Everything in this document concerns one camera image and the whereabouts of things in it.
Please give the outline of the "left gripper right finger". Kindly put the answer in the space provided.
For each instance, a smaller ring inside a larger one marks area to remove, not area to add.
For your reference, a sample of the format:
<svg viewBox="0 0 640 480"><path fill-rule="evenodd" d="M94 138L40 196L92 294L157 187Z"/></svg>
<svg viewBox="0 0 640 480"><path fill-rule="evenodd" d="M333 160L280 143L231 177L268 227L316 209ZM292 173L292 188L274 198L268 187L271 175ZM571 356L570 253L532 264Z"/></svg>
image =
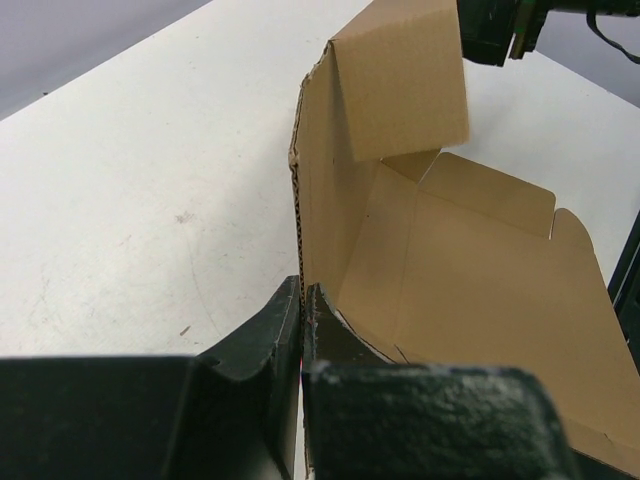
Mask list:
<svg viewBox="0 0 640 480"><path fill-rule="evenodd" d="M308 288L307 466L318 479L576 479L541 383L516 368L394 363Z"/></svg>

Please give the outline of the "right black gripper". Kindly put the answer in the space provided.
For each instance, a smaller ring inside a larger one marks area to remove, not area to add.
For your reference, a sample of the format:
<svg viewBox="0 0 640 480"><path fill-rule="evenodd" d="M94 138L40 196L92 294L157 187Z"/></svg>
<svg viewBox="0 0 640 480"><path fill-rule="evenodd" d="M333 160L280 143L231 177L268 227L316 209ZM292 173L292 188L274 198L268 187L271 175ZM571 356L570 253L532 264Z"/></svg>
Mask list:
<svg viewBox="0 0 640 480"><path fill-rule="evenodd" d="M503 66L535 50L550 10L549 1L458 0L463 58Z"/></svg>

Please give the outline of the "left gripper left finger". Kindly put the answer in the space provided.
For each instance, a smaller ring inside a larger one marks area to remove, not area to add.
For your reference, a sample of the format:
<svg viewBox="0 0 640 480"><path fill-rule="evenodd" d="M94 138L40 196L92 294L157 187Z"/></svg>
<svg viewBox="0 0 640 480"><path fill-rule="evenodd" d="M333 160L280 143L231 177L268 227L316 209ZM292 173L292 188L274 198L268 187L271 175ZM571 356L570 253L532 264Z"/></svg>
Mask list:
<svg viewBox="0 0 640 480"><path fill-rule="evenodd" d="M290 479L300 287L196 356L1 362L5 479Z"/></svg>

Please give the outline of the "brown cardboard box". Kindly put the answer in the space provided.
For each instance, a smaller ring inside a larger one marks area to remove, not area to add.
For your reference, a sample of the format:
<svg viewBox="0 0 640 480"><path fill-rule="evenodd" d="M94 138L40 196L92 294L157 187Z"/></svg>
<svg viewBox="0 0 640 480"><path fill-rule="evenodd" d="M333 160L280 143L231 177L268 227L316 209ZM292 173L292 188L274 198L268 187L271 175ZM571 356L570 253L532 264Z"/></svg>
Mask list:
<svg viewBox="0 0 640 480"><path fill-rule="evenodd" d="M455 155L469 137L451 1L375 1L305 77L289 151L301 281L389 359L515 366L572 447L639 474L639 375L581 221Z"/></svg>

